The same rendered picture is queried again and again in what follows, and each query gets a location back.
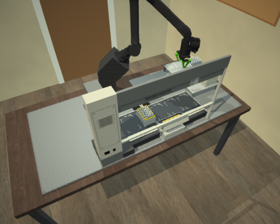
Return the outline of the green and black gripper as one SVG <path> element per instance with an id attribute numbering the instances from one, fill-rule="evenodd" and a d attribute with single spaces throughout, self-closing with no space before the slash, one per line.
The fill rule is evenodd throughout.
<path id="1" fill-rule="evenodd" d="M 190 58 L 190 55 L 187 55 L 186 56 L 186 49 L 188 48 L 181 48 L 180 47 L 180 50 L 176 51 L 175 55 L 176 55 L 176 58 L 177 58 L 177 61 L 180 61 L 182 60 L 182 65 L 183 65 L 183 68 L 185 68 L 190 62 L 191 60 L 190 59 L 185 59 L 185 58 Z M 178 59 L 178 56 L 180 59 Z M 184 66 L 184 63 L 186 63 L 186 65 Z"/>

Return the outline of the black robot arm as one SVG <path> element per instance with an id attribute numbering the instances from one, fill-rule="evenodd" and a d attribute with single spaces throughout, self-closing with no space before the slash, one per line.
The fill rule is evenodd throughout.
<path id="1" fill-rule="evenodd" d="M 141 50 L 139 43 L 139 0 L 130 1 L 130 24 L 131 24 L 131 45 L 121 50 L 115 51 L 119 62 L 129 63 L 130 56 L 138 56 Z M 181 47 L 186 49 L 186 56 L 190 52 L 196 53 L 200 47 L 200 39 L 191 37 L 190 28 L 185 25 L 161 0 L 147 0 L 157 11 L 159 11 L 184 37 L 181 40 Z M 190 45 L 189 45 L 190 43 Z M 192 49 L 191 49 L 192 48 Z"/>

